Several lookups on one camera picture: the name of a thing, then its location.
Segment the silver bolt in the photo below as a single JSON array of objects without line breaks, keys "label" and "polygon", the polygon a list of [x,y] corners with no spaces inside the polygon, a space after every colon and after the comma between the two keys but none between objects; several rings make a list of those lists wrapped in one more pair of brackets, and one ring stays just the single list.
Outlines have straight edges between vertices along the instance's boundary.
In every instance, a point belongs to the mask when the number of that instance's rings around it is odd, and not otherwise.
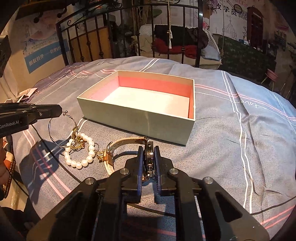
[{"label": "silver bolt", "polygon": [[170,174],[176,175],[176,174],[178,174],[179,170],[177,168],[171,168],[169,170],[169,172],[170,172]]},{"label": "silver bolt", "polygon": [[122,169],[120,169],[119,172],[120,172],[122,175],[126,175],[126,174],[129,173],[129,169],[127,169],[127,168],[122,168]]},{"label": "silver bolt", "polygon": [[85,183],[87,185],[91,185],[91,184],[94,184],[96,180],[93,178],[93,177],[88,177],[87,179],[85,179]]},{"label": "silver bolt", "polygon": [[214,180],[211,177],[205,177],[204,181],[206,184],[212,184]]}]

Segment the dark shelf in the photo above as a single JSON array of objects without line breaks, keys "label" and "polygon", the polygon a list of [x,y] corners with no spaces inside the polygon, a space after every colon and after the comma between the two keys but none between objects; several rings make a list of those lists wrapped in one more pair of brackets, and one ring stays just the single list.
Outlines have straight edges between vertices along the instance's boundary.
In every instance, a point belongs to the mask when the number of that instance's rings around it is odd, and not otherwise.
[{"label": "dark shelf", "polygon": [[41,0],[32,1],[20,7],[16,19],[50,10],[64,9],[70,4],[75,4],[78,0]]}]

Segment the open cardboard box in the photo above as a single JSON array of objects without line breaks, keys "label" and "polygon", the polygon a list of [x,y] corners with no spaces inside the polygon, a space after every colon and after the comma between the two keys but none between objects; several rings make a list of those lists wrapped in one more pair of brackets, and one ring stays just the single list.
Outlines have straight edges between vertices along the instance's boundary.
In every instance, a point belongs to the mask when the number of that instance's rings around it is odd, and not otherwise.
[{"label": "open cardboard box", "polygon": [[85,118],[186,145],[195,122],[194,80],[116,71],[77,97]]}]

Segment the black metal headboard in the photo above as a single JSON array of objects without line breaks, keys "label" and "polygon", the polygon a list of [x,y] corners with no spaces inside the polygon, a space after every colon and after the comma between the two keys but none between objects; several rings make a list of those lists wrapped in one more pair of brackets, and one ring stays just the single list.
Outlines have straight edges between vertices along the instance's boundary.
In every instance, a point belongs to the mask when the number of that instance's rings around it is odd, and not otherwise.
[{"label": "black metal headboard", "polygon": [[[95,11],[93,11],[93,9],[96,7],[96,5],[90,4],[88,6],[88,8],[80,9],[80,10],[76,11],[75,13],[67,16],[64,19],[62,19],[61,21],[59,21],[56,24],[56,28],[57,28],[57,34],[58,34],[59,43],[60,43],[60,46],[61,46],[61,51],[62,51],[62,55],[63,55],[65,65],[69,64],[69,60],[68,60],[67,52],[66,52],[66,47],[65,47],[65,44],[64,44],[64,40],[63,40],[63,38],[65,38],[65,36],[68,39],[69,51],[70,51],[73,62],[80,62],[80,61],[83,62],[84,59],[85,59],[85,56],[83,56],[82,48],[86,48],[86,46],[83,46],[81,41],[80,41],[80,37],[82,35],[86,35],[87,41],[84,44],[86,44],[87,47],[88,47],[88,52],[89,52],[88,57],[90,57],[91,61],[94,61],[96,59],[93,58],[93,52],[92,52],[92,49],[91,49],[91,42],[90,42],[90,39],[89,39],[89,34],[90,34],[90,32],[96,31],[97,41],[98,41],[98,45],[99,45],[99,56],[100,56],[99,58],[104,58],[104,53],[102,51],[102,44],[101,44],[102,40],[101,40],[101,37],[100,37],[100,34],[99,34],[100,28],[98,27],[98,17],[103,17],[104,24],[108,28],[108,35],[109,35],[108,39],[109,39],[109,44],[111,46],[112,58],[121,58],[121,57],[131,56],[130,53],[128,53],[127,48],[126,48],[126,39],[125,39],[125,37],[123,38],[122,54],[120,56],[118,56],[115,53],[114,43],[116,42],[116,38],[113,36],[113,34],[114,34],[114,27],[116,28],[117,26],[114,26],[114,23],[112,23],[110,21],[110,13],[119,12],[120,18],[121,18],[121,25],[123,25],[124,24],[124,17],[123,17],[124,11],[130,11],[130,10],[134,11],[134,10],[139,9],[139,8],[143,8],[143,7],[147,8],[148,7],[149,12],[152,13],[153,9],[156,6],[166,6],[167,13],[169,11],[168,4],[166,2],[159,1],[158,3],[134,5],[134,6],[129,6],[129,7],[122,7],[121,5],[119,5],[118,7],[113,7],[113,8],[108,8],[107,7],[104,12],[100,12],[100,13],[96,14]],[[172,7],[180,7],[180,10],[182,9],[182,11],[183,11],[183,23],[180,24],[180,25],[183,26],[182,27],[183,31],[181,33],[181,34],[183,34],[183,46],[182,46],[182,50],[181,50],[181,52],[182,52],[182,61],[181,61],[181,63],[184,63],[184,54],[185,54],[184,43],[185,43],[185,32],[186,32],[186,30],[185,30],[185,22],[186,22],[185,21],[186,20],[185,9],[186,8],[194,9],[198,13],[198,36],[197,36],[197,38],[198,38],[199,36],[201,36],[201,31],[203,31],[203,29],[202,29],[202,23],[203,23],[202,0],[198,0],[198,7],[190,6],[190,5],[183,5],[183,4],[173,4],[173,3],[170,3],[170,6],[172,6]],[[82,13],[84,13],[83,17],[79,18],[74,23],[71,22],[71,18],[77,16],[78,14],[82,14]],[[90,20],[92,18],[95,20],[96,29],[88,31],[86,21]],[[84,24],[85,33],[83,33],[82,35],[78,34],[79,24],[80,25]],[[139,39],[139,36],[140,36],[139,28],[140,28],[140,26],[139,26],[138,21],[135,21],[135,19],[133,19],[133,24],[134,24],[135,28],[134,28],[134,31],[133,31],[132,35],[136,36],[136,41],[137,41],[136,48],[137,48],[137,53],[140,56],[141,55],[140,39]],[[153,26],[154,26],[153,17],[151,17],[151,31],[152,31],[152,47],[151,47],[151,49],[152,49],[153,57],[155,57],[154,27]],[[70,31],[69,30],[71,28],[73,28],[73,30],[75,29],[76,36],[74,38],[70,37]],[[73,46],[71,44],[71,41],[73,39],[76,39],[76,41],[78,42],[78,46],[76,46],[76,48],[78,47],[78,49],[73,48]],[[195,67],[199,67],[201,48],[198,48],[198,43],[196,43],[196,46],[197,46],[197,51],[196,51]],[[79,50],[79,53],[80,53],[80,61],[78,59],[75,59],[75,56],[74,56],[74,52],[76,51],[76,53],[77,53],[78,50]],[[167,53],[167,59],[170,59],[169,49],[168,49],[168,53]]]}]

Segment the red cloth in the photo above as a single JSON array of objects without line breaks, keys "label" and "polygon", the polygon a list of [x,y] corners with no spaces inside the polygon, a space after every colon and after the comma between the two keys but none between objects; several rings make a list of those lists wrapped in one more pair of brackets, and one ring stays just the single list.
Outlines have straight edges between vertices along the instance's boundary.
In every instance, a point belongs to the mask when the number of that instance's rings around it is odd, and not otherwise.
[{"label": "red cloth", "polygon": [[[154,46],[156,51],[160,54],[168,54],[168,46],[162,39],[156,38],[154,40]],[[196,59],[196,45],[187,45],[185,47],[185,56],[188,58]],[[182,53],[182,46],[173,46],[169,49],[169,54],[181,54]]]}]

